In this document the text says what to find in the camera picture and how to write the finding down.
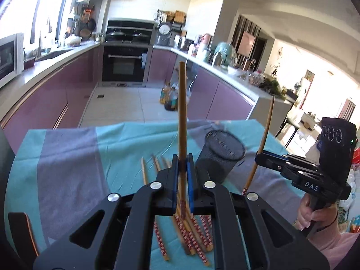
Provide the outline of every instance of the bracelet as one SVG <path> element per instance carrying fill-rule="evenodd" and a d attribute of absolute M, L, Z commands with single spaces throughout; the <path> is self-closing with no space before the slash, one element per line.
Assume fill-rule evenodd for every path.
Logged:
<path fill-rule="evenodd" d="M 338 214 L 339 214 L 339 212 L 336 214 L 336 217 L 335 217 L 335 219 L 334 219 L 334 221 L 332 222 L 332 223 L 330 223 L 329 225 L 327 225 L 327 226 L 324 226 L 324 227 L 321 227 L 321 228 L 318 228 L 317 230 L 316 230 L 316 232 L 320 232 L 320 231 L 322 231 L 322 230 L 324 230 L 324 229 L 326 229 L 326 228 L 328 228 L 329 226 L 331 226 L 336 220 L 337 220 L 337 218 L 338 218 Z"/>

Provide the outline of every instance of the white countertop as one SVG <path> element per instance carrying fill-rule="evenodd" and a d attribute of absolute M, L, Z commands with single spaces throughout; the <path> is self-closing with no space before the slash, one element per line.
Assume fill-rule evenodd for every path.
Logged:
<path fill-rule="evenodd" d="M 24 70 L 20 75 L 0 88 L 0 120 L 13 105 L 40 80 L 75 57 L 99 46 L 99 44 L 100 43 L 94 43 L 93 41 L 86 42 L 58 57 L 35 62 L 34 67 Z"/>
<path fill-rule="evenodd" d="M 212 73 L 212 74 L 216 75 L 217 77 L 219 77 L 220 79 L 224 80 L 225 82 L 227 82 L 228 84 L 233 86 L 235 89 L 237 89 L 238 91 L 242 92 L 244 95 L 249 97 L 254 102 L 257 102 L 257 100 L 259 98 L 269 99 L 269 100 L 271 100 L 271 98 L 272 98 L 271 95 L 268 94 L 267 92 L 238 78 L 233 72 L 230 72 L 227 69 L 224 69 L 224 68 L 221 68 L 218 66 L 212 67 L 210 64 L 200 61 L 199 59 L 192 57 L 192 56 L 188 55 L 187 53 L 182 52 L 181 50 L 178 50 L 176 48 L 157 46 L 157 45 L 154 45 L 154 48 L 160 49 L 160 50 L 168 50 L 168 51 L 178 54 L 186 59 L 189 59 L 191 62 L 194 62 L 195 64 L 199 65 L 200 67 L 208 70 L 210 73 Z M 275 98 L 275 101 L 280 101 L 282 103 L 283 102 L 288 103 L 288 101 L 278 99 L 278 98 Z"/>

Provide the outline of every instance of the black mesh cup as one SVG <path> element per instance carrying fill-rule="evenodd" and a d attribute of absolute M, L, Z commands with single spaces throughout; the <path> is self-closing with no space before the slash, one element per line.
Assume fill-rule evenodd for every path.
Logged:
<path fill-rule="evenodd" d="M 222 183 L 244 155 L 244 145 L 233 134 L 212 130 L 205 136 L 205 145 L 195 165 L 207 170 L 212 181 Z"/>

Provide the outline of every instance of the pink sleeve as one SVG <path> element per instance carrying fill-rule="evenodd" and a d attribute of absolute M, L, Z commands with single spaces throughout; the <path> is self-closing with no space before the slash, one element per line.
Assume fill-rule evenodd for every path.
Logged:
<path fill-rule="evenodd" d="M 351 249 L 358 236 L 359 233 L 341 234 L 336 220 L 328 228 L 315 233 L 309 241 L 329 260 L 330 269 L 334 269 Z"/>

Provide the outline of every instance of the chopstick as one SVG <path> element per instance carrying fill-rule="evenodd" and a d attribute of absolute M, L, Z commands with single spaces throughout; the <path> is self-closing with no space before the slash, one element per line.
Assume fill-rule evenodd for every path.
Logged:
<path fill-rule="evenodd" d="M 198 221 L 190 213 L 190 209 L 189 209 L 188 206 L 186 206 L 186 213 L 187 213 L 187 220 L 189 219 L 188 223 L 189 223 L 190 227 L 193 227 L 192 230 L 193 230 L 194 234 L 195 234 L 195 232 L 197 233 L 197 235 L 199 236 L 199 239 L 201 240 L 202 244 L 204 245 L 204 247 L 206 247 L 206 251 L 207 252 L 211 251 L 212 250 L 212 245 L 210 245 L 209 241 L 204 236 L 203 232 L 201 231 L 200 225 L 198 224 Z"/>
<path fill-rule="evenodd" d="M 179 62 L 179 178 L 181 219 L 186 218 L 186 157 L 187 157 L 187 129 L 186 129 L 186 65 Z"/>
<path fill-rule="evenodd" d="M 152 159 L 154 161 L 156 172 L 158 173 L 160 171 L 159 162 L 155 155 L 152 155 Z M 195 255 L 196 251 L 190 242 L 190 239 L 188 237 L 188 234 L 184 228 L 184 225 L 183 225 L 181 219 L 176 214 L 174 216 L 171 216 L 171 219 L 172 219 L 172 223 L 174 225 L 176 233 L 178 234 L 178 232 L 180 232 L 180 235 L 178 234 L 178 237 L 179 237 L 181 246 L 184 249 L 185 254 Z"/>
<path fill-rule="evenodd" d="M 163 157 L 163 163 L 165 163 L 168 168 L 171 167 L 170 162 L 167 159 L 165 159 L 164 157 Z M 179 186 L 179 190 L 178 190 L 178 194 L 179 194 L 179 191 L 181 191 L 181 183 L 179 183 L 178 186 Z M 179 198 L 178 198 L 176 214 L 174 216 L 179 222 L 181 222 L 181 220 L 180 220 L 180 218 L 178 216 L 179 213 L 180 213 L 179 210 L 180 209 L 179 209 Z M 201 235 L 202 235 L 202 232 L 201 232 L 200 229 L 199 229 L 199 232 L 197 232 L 197 230 L 192 231 L 191 226 L 189 225 L 189 224 L 191 224 L 191 221 L 188 219 L 190 216 L 191 216 L 191 214 L 190 214 L 190 210 L 189 210 L 189 214 L 187 215 L 187 220 L 182 220 L 183 226 L 185 227 L 185 230 L 187 231 L 188 237 L 189 237 L 192 245 L 194 246 L 196 252 L 198 253 L 200 259 L 204 263 L 204 265 L 205 266 L 210 266 L 210 262 L 206 258 L 205 254 L 204 254 L 204 251 L 201 248 L 201 239 L 200 239 L 200 237 L 198 237 L 197 239 L 195 237 L 195 233 L 199 234 L 199 232 L 200 232 Z"/>
<path fill-rule="evenodd" d="M 144 185 L 146 185 L 148 183 L 148 180 L 147 180 L 147 177 L 146 177 L 146 172 L 145 172 L 145 167 L 146 167 L 145 161 L 144 161 L 143 158 L 141 158 L 141 169 L 142 169 L 142 172 L 143 172 Z M 167 252 L 166 252 L 166 249 L 165 249 L 165 246 L 164 246 L 164 242 L 163 242 L 163 240 L 161 238 L 159 227 L 157 225 L 156 220 L 154 221 L 154 231 L 155 231 L 155 234 L 156 234 L 157 242 L 158 242 L 159 247 L 160 247 L 161 254 L 162 254 L 164 260 L 168 261 L 169 256 L 167 255 Z"/>
<path fill-rule="evenodd" d="M 211 239 L 209 227 L 208 227 L 207 224 L 206 224 L 205 216 L 204 216 L 204 215 L 200 215 L 200 220 L 201 220 L 202 226 L 204 227 L 206 239 L 208 240 L 209 245 L 213 248 L 214 246 L 213 246 L 213 243 L 212 243 L 212 239 Z"/>
<path fill-rule="evenodd" d="M 204 263 L 205 266 L 210 266 L 209 260 L 206 258 L 204 252 L 201 250 L 198 242 L 197 242 L 196 239 L 194 238 L 194 234 L 193 234 L 193 232 L 191 231 L 191 229 L 190 229 L 188 223 L 186 222 L 186 220 L 183 220 L 183 223 L 184 223 L 184 226 L 185 226 L 186 231 L 188 232 L 189 239 L 190 239 L 191 243 L 193 244 L 196 252 L 198 253 L 200 259 L 202 260 L 202 262 Z"/>
<path fill-rule="evenodd" d="M 271 103 L 270 103 L 268 119 L 266 121 L 264 134 L 262 135 L 262 140 L 261 140 L 261 143 L 260 143 L 260 146 L 259 146 L 259 150 L 257 151 L 257 154 L 262 153 L 263 150 L 264 150 L 264 147 L 265 147 L 265 142 L 266 142 L 266 138 L 268 137 L 269 127 L 270 127 L 270 123 L 271 123 L 272 110 L 274 108 L 274 101 L 275 101 L 275 97 L 273 96 L 272 99 L 271 99 Z M 243 195 L 245 195 L 247 190 L 249 189 L 250 184 L 251 184 L 251 182 L 252 182 L 252 180 L 254 178 L 256 169 L 257 169 L 257 164 L 254 163 L 254 165 L 252 167 L 252 170 L 251 170 L 251 173 L 249 175 L 249 178 L 247 179 L 245 187 L 243 188 L 243 192 L 242 192 Z"/>
<path fill-rule="evenodd" d="M 207 215 L 206 218 L 207 218 L 207 224 L 208 224 L 209 227 L 211 228 L 211 227 L 212 227 L 212 224 L 211 224 L 211 215 Z"/>

